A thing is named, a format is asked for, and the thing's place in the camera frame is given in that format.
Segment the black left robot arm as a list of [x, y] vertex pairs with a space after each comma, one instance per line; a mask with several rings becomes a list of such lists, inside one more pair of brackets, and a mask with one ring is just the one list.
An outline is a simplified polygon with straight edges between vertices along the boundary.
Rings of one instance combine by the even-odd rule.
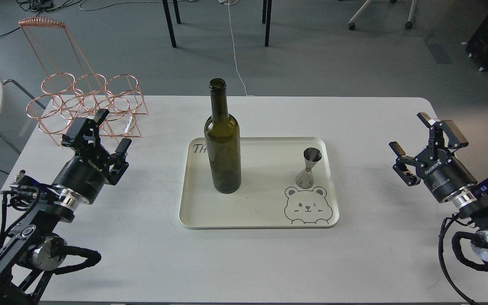
[[93, 203], [104, 185], [116, 185], [128, 169], [130, 139], [122, 139], [113, 154], [101, 144], [100, 128], [109, 114], [100, 109], [93, 118], [72, 122], [61, 144], [74, 156], [52, 184], [21, 171], [2, 192], [0, 305], [36, 305], [52, 276], [100, 262], [99, 252], [72, 247], [53, 230], [72, 222], [79, 205]]

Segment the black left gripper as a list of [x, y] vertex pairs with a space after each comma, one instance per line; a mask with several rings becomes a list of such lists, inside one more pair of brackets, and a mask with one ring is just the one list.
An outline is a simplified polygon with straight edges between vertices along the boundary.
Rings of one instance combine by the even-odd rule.
[[122, 139], [114, 154], [107, 152], [101, 145], [100, 126], [109, 114], [109, 110], [100, 109], [92, 119], [73, 120], [62, 135], [61, 145], [70, 147], [74, 156], [54, 179], [53, 189], [61, 194], [65, 189], [73, 191], [91, 204], [104, 185], [116, 185], [120, 181], [129, 168], [126, 156], [132, 139]]

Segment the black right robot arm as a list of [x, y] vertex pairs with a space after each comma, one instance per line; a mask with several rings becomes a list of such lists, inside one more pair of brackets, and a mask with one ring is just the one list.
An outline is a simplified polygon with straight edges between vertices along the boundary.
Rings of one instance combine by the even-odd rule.
[[455, 258], [478, 272], [488, 272], [488, 178], [477, 182], [456, 158], [455, 151], [468, 141], [452, 120], [432, 119], [420, 112], [418, 118], [428, 128], [426, 147], [417, 156], [408, 156], [399, 143], [389, 146], [396, 154], [393, 170], [408, 186], [423, 182], [437, 202], [452, 202], [457, 213], [444, 218], [439, 232], [440, 268], [451, 287], [470, 305], [476, 301], [464, 294], [453, 282], [444, 258], [444, 239], [453, 223], [474, 228], [475, 232], [455, 232], [451, 247]]

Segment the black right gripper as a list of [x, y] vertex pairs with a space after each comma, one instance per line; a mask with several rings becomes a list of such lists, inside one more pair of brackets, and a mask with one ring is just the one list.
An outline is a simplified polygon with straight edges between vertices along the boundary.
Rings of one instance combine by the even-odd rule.
[[469, 142], [453, 120], [432, 119], [427, 113], [417, 114], [429, 129], [426, 149], [416, 158], [409, 157], [396, 141], [389, 147], [396, 155], [393, 170], [408, 186], [420, 182], [428, 188], [437, 202], [446, 201], [459, 189], [475, 186], [477, 180], [455, 157], [453, 152], [468, 147]]

